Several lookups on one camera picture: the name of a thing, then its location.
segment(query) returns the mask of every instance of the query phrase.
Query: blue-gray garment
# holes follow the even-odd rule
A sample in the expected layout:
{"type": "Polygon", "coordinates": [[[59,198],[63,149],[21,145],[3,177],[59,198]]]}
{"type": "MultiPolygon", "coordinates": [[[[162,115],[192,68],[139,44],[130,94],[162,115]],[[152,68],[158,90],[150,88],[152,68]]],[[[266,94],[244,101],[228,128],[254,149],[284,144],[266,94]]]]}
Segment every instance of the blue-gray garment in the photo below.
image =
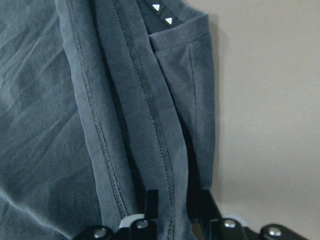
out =
{"type": "Polygon", "coordinates": [[[208,16],[180,0],[0,3],[0,239],[116,231],[159,190],[158,239],[195,239],[210,189],[208,16]]]}

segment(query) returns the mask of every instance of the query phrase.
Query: gray fabric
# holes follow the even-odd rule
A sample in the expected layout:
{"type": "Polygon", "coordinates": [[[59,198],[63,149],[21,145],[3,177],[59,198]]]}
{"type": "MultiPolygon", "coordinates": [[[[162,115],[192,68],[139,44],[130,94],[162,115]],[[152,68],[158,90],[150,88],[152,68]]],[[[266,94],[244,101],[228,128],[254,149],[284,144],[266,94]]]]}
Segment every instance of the gray fabric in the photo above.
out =
{"type": "Polygon", "coordinates": [[[116,231],[150,189],[158,239],[194,239],[187,195],[214,157],[208,16],[159,3],[1,2],[1,239],[116,231]]]}

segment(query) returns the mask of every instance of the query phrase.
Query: silver screw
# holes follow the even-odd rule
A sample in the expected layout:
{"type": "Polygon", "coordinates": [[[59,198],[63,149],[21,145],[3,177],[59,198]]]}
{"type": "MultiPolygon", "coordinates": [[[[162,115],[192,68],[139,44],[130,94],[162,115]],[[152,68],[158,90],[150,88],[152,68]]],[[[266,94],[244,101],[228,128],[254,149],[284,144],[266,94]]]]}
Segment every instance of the silver screw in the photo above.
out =
{"type": "Polygon", "coordinates": [[[148,225],[149,225],[149,223],[145,219],[140,219],[140,220],[136,221],[136,227],[138,229],[145,229],[146,227],[148,227],[148,225]]]}
{"type": "Polygon", "coordinates": [[[279,237],[281,236],[281,231],[275,226],[269,227],[269,235],[279,237]]]}
{"type": "Polygon", "coordinates": [[[232,220],[232,219],[226,219],[226,220],[224,221],[224,226],[225,226],[226,228],[231,228],[231,229],[233,229],[233,228],[236,227],[236,222],[235,222],[234,220],[232,220]]]}
{"type": "Polygon", "coordinates": [[[99,229],[95,229],[93,236],[95,239],[99,239],[99,238],[103,238],[106,234],[107,234],[107,230],[104,227],[102,227],[99,229]]]}

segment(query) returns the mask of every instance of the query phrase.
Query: seam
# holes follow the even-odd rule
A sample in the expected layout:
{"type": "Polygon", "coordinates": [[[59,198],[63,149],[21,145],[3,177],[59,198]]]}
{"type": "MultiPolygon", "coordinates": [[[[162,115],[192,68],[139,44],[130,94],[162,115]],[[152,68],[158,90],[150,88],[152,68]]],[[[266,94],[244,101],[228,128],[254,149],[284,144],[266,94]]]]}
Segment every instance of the seam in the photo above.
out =
{"type": "Polygon", "coordinates": [[[191,44],[188,45],[189,48],[189,58],[190,58],[190,63],[191,63],[191,72],[192,72],[192,82],[193,82],[193,94],[194,94],[194,121],[195,121],[195,126],[194,126],[194,146],[195,149],[194,151],[198,152],[198,131],[197,131],[197,92],[196,92],[196,80],[195,80],[195,72],[194,72],[194,62],[192,60],[192,53],[191,53],[191,44]]]}
{"type": "Polygon", "coordinates": [[[111,189],[112,189],[112,193],[115,199],[115,202],[117,204],[119,213],[120,213],[120,217],[124,218],[125,216],[128,215],[127,213],[127,209],[125,207],[125,204],[123,202],[123,199],[121,197],[119,188],[118,188],[118,184],[117,184],[117,180],[116,180],[116,176],[113,170],[113,166],[112,166],[112,162],[110,160],[110,155],[109,155],[109,151],[108,151],[108,147],[106,144],[106,140],[104,137],[104,133],[102,131],[101,125],[100,125],[100,121],[97,115],[97,110],[95,108],[95,103],[94,103],[94,99],[92,96],[92,91],[91,91],[91,87],[90,87],[90,83],[88,80],[88,75],[87,75],[87,71],[86,71],[86,66],[85,66],[85,61],[84,61],[84,55],[83,55],[83,50],[81,47],[81,43],[80,43],[80,39],[78,36],[78,32],[77,32],[77,28],[76,28],[76,24],[75,24],[75,18],[73,15],[73,7],[72,7],[72,3],[70,0],[66,0],[66,5],[68,8],[68,13],[70,15],[70,24],[71,24],[71,28],[72,28],[72,35],[73,35],[73,41],[75,43],[75,47],[77,50],[77,55],[78,55],[78,59],[80,62],[80,67],[81,67],[81,74],[82,74],[82,79],[83,79],[83,84],[84,84],[84,88],[85,88],[85,93],[87,96],[87,100],[90,106],[90,110],[91,110],[91,115],[93,118],[93,122],[94,122],[94,126],[95,126],[95,130],[99,139],[99,143],[100,143],[100,147],[103,153],[103,158],[106,164],[106,168],[107,168],[107,172],[108,172],[108,176],[109,176],[109,180],[111,183],[111,189]]]}
{"type": "Polygon", "coordinates": [[[156,49],[155,51],[158,53],[158,52],[161,52],[161,51],[165,51],[165,50],[168,50],[168,49],[174,49],[176,47],[181,47],[181,46],[185,46],[185,45],[188,45],[188,44],[193,44],[194,42],[196,41],[199,41],[200,39],[202,38],[205,38],[205,37],[208,37],[210,36],[209,33],[206,33],[204,35],[201,35],[191,41],[187,41],[187,42],[184,42],[184,43],[181,43],[181,44],[176,44],[176,45],[171,45],[170,47],[165,47],[165,48],[159,48],[159,49],[156,49]]]}
{"type": "Polygon", "coordinates": [[[148,113],[150,114],[152,126],[155,132],[158,149],[159,149],[162,164],[164,167],[168,200],[170,204],[170,211],[169,211],[170,217],[169,217],[169,227],[167,231],[167,239],[174,239],[174,229],[175,229],[174,178],[173,178],[173,170],[171,166],[169,153],[167,150],[166,142],[163,136],[162,126],[159,119],[159,113],[155,106],[155,102],[152,97],[152,93],[148,85],[147,78],[145,76],[140,60],[138,58],[138,54],[136,52],[134,42],[132,40],[132,36],[127,24],[127,20],[125,18],[125,14],[123,12],[123,8],[120,5],[119,1],[115,2],[115,0],[112,0],[112,4],[113,4],[113,8],[115,9],[117,20],[118,20],[120,29],[122,31],[123,38],[125,40],[125,44],[129,53],[129,57],[131,59],[131,63],[133,65],[133,69],[135,71],[135,75],[141,86],[141,90],[142,90],[144,99],[146,101],[146,104],[148,107],[148,113]]]}

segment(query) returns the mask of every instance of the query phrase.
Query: screw head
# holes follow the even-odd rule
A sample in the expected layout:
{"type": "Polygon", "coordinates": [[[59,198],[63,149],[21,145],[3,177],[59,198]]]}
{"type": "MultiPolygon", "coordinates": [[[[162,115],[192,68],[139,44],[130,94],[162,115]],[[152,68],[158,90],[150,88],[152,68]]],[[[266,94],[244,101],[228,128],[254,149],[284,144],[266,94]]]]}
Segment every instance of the screw head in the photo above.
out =
{"type": "Polygon", "coordinates": [[[236,227],[236,222],[234,220],[232,220],[232,219],[226,219],[226,220],[224,220],[224,226],[226,228],[233,229],[233,228],[236,227]]]}
{"type": "Polygon", "coordinates": [[[146,227],[148,227],[149,222],[145,219],[140,219],[138,221],[136,221],[136,227],[138,229],[145,229],[146,227]]]}
{"type": "Polygon", "coordinates": [[[275,226],[269,227],[269,235],[279,237],[281,236],[281,230],[275,226]]]}
{"type": "Polygon", "coordinates": [[[104,227],[95,229],[93,232],[93,236],[95,239],[103,238],[107,234],[107,229],[104,227]]]}

